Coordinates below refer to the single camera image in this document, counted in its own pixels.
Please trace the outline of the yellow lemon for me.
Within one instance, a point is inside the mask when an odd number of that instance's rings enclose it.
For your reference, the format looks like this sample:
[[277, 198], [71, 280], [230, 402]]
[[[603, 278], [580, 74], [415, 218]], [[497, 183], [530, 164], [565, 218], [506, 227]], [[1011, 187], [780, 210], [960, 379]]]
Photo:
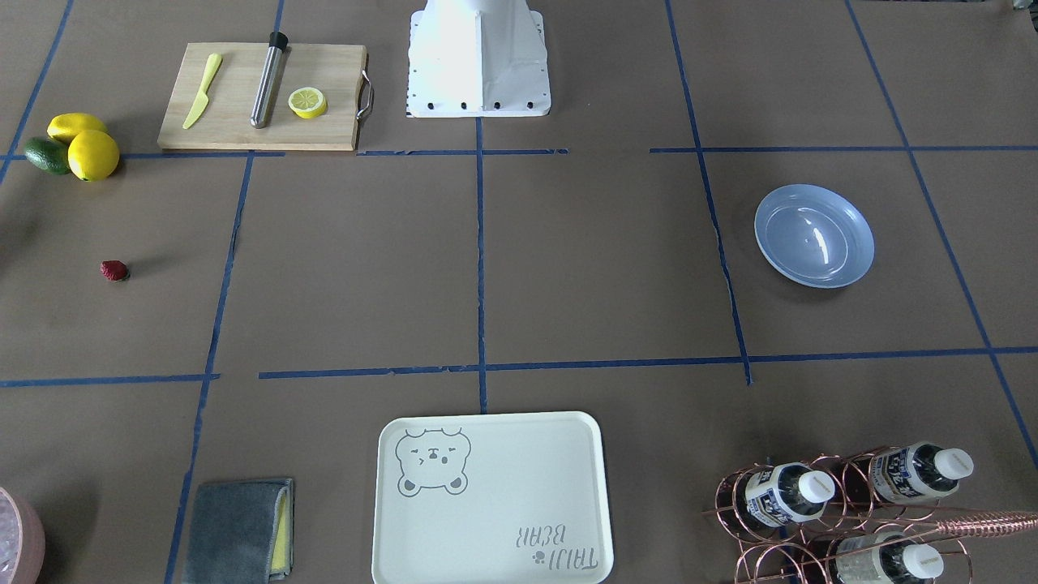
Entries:
[[118, 168], [118, 143], [104, 131], [84, 130], [69, 144], [69, 167], [79, 180], [105, 180]]
[[52, 140], [70, 145], [71, 141], [84, 131], [108, 133], [108, 128], [97, 116], [86, 112], [67, 112], [54, 116], [49, 122], [47, 134]]

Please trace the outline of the green avocado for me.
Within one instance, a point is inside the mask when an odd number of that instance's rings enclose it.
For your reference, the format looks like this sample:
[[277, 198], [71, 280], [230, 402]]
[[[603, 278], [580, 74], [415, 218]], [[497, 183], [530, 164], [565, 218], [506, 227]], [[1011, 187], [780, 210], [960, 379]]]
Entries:
[[69, 147], [49, 137], [33, 137], [24, 144], [24, 156], [37, 169], [52, 176], [71, 173]]

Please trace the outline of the blue plate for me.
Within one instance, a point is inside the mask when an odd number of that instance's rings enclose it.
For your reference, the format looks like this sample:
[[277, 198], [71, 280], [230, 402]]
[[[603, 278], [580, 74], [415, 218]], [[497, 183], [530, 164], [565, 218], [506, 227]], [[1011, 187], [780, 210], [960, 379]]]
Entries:
[[861, 211], [817, 185], [790, 184], [769, 192], [757, 204], [753, 232], [765, 260], [805, 287], [849, 287], [875, 260], [875, 240]]

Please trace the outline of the bottle white cap bottom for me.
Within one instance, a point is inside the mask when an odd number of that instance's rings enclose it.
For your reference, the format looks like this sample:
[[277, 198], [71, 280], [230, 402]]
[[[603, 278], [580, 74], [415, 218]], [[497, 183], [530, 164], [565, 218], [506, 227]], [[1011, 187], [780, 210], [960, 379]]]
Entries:
[[941, 553], [896, 532], [843, 539], [835, 547], [835, 583], [932, 583], [945, 572]]

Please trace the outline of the grey yellow folded cloth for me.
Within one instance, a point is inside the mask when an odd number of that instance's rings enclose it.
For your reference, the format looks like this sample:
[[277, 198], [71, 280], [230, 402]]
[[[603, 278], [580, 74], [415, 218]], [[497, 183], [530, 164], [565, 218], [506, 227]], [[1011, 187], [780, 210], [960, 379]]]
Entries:
[[208, 482], [197, 488], [184, 583], [274, 583], [294, 564], [295, 480]]

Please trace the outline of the red strawberry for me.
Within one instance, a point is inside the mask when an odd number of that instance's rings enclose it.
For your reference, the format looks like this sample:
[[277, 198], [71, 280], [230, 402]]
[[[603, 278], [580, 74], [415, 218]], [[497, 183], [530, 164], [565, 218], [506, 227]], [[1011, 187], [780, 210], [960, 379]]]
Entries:
[[130, 269], [122, 261], [103, 261], [99, 266], [101, 275], [108, 281], [125, 281], [130, 276]]

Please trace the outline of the lemon half slice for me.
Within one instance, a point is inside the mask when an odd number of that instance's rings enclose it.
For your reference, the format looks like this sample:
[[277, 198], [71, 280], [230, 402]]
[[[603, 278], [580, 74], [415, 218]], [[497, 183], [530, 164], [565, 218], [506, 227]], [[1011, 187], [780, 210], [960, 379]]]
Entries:
[[325, 114], [328, 109], [325, 93], [318, 88], [298, 88], [288, 98], [290, 111], [298, 118], [313, 119]]

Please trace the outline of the steel cylinder black cap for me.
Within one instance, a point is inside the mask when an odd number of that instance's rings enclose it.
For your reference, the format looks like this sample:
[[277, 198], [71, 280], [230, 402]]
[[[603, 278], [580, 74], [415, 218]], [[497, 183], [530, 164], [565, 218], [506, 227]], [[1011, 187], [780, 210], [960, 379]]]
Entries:
[[288, 44], [288, 37], [283, 32], [272, 31], [270, 33], [267, 52], [264, 55], [260, 85], [257, 85], [256, 89], [255, 103], [253, 103], [250, 114], [250, 126], [252, 128], [262, 129], [269, 126], [276, 84], [278, 83], [278, 79], [281, 78]]

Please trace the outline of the bottle white cap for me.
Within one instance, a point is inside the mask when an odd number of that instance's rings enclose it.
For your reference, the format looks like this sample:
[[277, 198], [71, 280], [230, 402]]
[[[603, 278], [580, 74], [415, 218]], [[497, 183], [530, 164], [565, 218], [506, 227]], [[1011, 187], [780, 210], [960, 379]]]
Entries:
[[916, 505], [955, 494], [974, 470], [967, 451], [919, 441], [879, 452], [869, 463], [868, 481], [882, 501]]
[[734, 507], [745, 528], [776, 530], [818, 520], [836, 491], [830, 474], [800, 462], [783, 463], [739, 480]]
[[835, 583], [932, 583], [945, 572], [941, 553], [896, 532], [843, 539], [835, 547]]

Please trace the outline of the pink bowl with ice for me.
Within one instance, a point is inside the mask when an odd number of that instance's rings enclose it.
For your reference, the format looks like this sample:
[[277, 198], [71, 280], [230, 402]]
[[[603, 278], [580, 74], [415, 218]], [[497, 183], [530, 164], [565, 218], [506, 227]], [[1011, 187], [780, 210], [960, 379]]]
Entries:
[[1, 488], [1, 583], [37, 583], [45, 558], [40, 515], [27, 500]]

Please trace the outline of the wooden cutting board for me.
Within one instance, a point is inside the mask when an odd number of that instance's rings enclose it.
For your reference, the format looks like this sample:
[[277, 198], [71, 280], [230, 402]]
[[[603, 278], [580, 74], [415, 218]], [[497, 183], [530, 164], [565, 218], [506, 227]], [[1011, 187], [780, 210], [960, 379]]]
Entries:
[[[290, 44], [274, 84], [268, 126], [251, 126], [250, 115], [268, 52], [267, 43], [190, 43], [158, 134], [162, 149], [260, 149], [260, 151], [353, 151], [358, 112], [364, 108], [364, 45]], [[201, 81], [208, 56], [221, 63], [208, 86], [210, 102], [191, 128], [186, 121]], [[290, 109], [298, 88], [318, 88], [328, 109], [312, 119]]]

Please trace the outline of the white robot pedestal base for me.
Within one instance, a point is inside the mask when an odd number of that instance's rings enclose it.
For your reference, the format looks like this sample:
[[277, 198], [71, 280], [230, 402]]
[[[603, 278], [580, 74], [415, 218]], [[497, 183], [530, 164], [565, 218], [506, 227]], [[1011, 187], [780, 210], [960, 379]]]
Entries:
[[427, 1], [410, 16], [408, 118], [552, 110], [545, 23], [525, 1]]

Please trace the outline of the cream bear tray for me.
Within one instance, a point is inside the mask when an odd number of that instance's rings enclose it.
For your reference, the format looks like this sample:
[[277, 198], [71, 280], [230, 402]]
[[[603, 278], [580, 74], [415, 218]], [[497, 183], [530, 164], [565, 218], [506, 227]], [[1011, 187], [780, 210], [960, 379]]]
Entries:
[[381, 432], [375, 583], [601, 583], [613, 563], [592, 415], [434, 415]]

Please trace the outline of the yellow lemon front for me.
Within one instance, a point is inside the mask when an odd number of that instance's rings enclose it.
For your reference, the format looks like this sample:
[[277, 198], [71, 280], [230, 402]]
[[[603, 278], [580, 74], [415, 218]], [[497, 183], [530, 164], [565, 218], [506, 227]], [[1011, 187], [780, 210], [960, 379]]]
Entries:
[[84, 130], [69, 144], [69, 167], [79, 180], [105, 180], [118, 168], [118, 143], [104, 131]]

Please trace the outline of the yellow plastic knife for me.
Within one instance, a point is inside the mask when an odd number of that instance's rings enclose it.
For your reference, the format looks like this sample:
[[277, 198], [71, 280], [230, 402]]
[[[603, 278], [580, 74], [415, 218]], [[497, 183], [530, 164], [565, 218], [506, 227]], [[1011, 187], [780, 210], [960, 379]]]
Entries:
[[210, 96], [208, 95], [208, 90], [212, 81], [214, 80], [219, 67], [221, 67], [223, 57], [219, 53], [212, 53], [208, 55], [207, 62], [204, 62], [203, 77], [199, 82], [198, 89], [196, 90], [195, 98], [191, 104], [191, 107], [186, 115], [184, 122], [182, 122], [182, 129], [190, 129], [195, 126], [200, 119], [200, 116], [204, 114], [204, 110], [210, 104]]

